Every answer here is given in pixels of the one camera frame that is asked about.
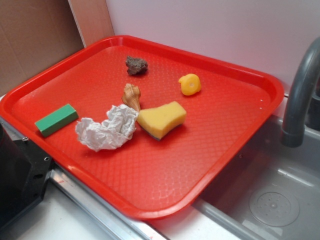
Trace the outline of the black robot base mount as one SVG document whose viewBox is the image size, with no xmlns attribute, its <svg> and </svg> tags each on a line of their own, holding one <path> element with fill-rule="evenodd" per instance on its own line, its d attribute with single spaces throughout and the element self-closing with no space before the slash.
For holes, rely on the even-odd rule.
<svg viewBox="0 0 320 240">
<path fill-rule="evenodd" d="M 30 139 L 13 140 L 0 127 L 0 230 L 43 199 L 52 157 Z"/>
</svg>

